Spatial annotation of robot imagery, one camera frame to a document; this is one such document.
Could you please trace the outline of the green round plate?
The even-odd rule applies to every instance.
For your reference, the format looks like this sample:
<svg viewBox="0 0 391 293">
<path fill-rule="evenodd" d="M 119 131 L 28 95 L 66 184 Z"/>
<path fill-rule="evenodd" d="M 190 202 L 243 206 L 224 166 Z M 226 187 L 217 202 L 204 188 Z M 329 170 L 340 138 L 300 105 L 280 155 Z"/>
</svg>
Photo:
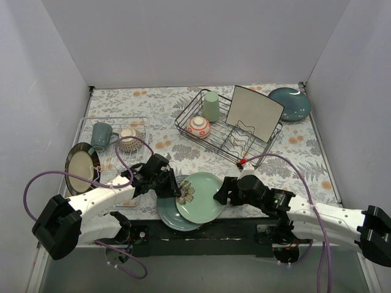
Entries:
<svg viewBox="0 0 391 293">
<path fill-rule="evenodd" d="M 204 224 L 216 219 L 224 210 L 213 197 L 222 187 L 222 181 L 207 172 L 187 176 L 179 186 L 181 196 L 176 199 L 177 210 L 186 220 Z"/>
</svg>

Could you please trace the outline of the orange patterned bowl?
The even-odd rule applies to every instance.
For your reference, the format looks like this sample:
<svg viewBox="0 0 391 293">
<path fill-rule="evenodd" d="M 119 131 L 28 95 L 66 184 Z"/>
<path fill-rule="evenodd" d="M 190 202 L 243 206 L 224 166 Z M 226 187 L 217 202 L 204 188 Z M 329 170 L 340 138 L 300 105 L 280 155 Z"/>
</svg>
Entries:
<svg viewBox="0 0 391 293">
<path fill-rule="evenodd" d="M 210 122 L 201 116 L 192 117 L 186 128 L 187 132 L 198 138 L 205 138 L 210 134 Z"/>
</svg>

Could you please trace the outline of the green cup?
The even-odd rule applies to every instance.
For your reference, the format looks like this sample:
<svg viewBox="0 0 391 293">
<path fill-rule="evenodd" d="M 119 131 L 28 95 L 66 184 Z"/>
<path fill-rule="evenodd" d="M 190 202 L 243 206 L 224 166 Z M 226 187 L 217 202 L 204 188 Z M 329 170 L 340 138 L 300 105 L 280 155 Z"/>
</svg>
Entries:
<svg viewBox="0 0 391 293">
<path fill-rule="evenodd" d="M 203 98 L 202 117 L 210 123 L 219 119 L 219 95 L 216 92 L 206 92 Z"/>
</svg>

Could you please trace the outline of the dark teal round plate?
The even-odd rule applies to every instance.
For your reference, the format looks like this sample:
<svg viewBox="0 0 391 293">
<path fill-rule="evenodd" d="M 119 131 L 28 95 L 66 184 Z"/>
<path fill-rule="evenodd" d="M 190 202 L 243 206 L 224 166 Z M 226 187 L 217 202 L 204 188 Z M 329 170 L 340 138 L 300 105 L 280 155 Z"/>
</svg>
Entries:
<svg viewBox="0 0 391 293">
<path fill-rule="evenodd" d="M 186 220 L 177 209 L 177 203 L 185 205 L 194 199 L 195 189 L 191 187 L 187 177 L 187 175 L 180 175 L 176 178 L 182 197 L 157 198 L 156 200 L 157 212 L 161 220 L 169 228 L 181 232 L 194 231 L 202 226 L 202 224 Z"/>
</svg>

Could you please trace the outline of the white square plate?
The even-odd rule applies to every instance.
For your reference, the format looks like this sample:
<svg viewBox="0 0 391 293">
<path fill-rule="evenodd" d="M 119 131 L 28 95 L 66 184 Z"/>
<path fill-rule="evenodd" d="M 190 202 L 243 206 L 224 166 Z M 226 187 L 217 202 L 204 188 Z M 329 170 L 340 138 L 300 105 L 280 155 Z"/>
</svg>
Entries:
<svg viewBox="0 0 391 293">
<path fill-rule="evenodd" d="M 242 86 L 234 87 L 228 125 L 250 128 L 253 135 L 268 142 L 282 116 L 284 107 L 267 96 Z"/>
</svg>

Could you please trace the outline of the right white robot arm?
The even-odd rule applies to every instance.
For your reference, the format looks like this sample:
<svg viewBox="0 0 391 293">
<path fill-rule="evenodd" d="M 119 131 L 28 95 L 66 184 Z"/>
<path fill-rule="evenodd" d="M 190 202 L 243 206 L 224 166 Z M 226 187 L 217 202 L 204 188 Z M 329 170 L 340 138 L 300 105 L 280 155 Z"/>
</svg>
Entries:
<svg viewBox="0 0 391 293">
<path fill-rule="evenodd" d="M 213 198 L 220 204 L 251 205 L 276 221 L 260 234 L 263 243 L 283 244 L 312 239 L 346 246 L 371 262 L 390 267 L 390 217 L 376 206 L 345 209 L 270 189 L 255 175 L 226 177 Z"/>
</svg>

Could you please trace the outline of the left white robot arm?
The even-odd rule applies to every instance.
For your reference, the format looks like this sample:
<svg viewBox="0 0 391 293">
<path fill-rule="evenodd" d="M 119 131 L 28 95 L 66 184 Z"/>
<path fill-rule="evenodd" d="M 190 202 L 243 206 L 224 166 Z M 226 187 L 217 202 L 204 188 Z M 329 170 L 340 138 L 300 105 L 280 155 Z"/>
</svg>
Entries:
<svg viewBox="0 0 391 293">
<path fill-rule="evenodd" d="M 131 222 L 120 212 L 108 209 L 150 190 L 161 198 L 180 195 L 174 171 L 160 154 L 81 195 L 52 197 L 32 233 L 53 260 L 66 257 L 79 244 L 95 240 L 112 239 L 124 244 L 131 234 Z"/>
</svg>

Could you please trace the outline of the black wire dish rack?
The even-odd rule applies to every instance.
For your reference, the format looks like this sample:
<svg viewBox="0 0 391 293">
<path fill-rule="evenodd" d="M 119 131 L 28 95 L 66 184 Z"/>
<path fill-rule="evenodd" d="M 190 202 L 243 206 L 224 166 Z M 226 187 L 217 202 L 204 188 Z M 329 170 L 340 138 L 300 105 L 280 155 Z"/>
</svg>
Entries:
<svg viewBox="0 0 391 293">
<path fill-rule="evenodd" d="M 204 97 L 208 92 L 208 89 L 201 89 L 175 119 L 175 126 L 181 135 L 234 164 L 245 157 L 254 157 L 271 150 L 283 125 L 281 123 L 276 124 L 267 142 L 256 137 L 255 128 L 246 126 L 242 121 L 236 122 L 233 126 L 229 125 L 225 121 L 232 100 L 222 95 L 219 95 L 219 119 L 211 123 L 210 134 L 201 139 L 188 132 L 190 120 L 202 114 Z"/>
</svg>

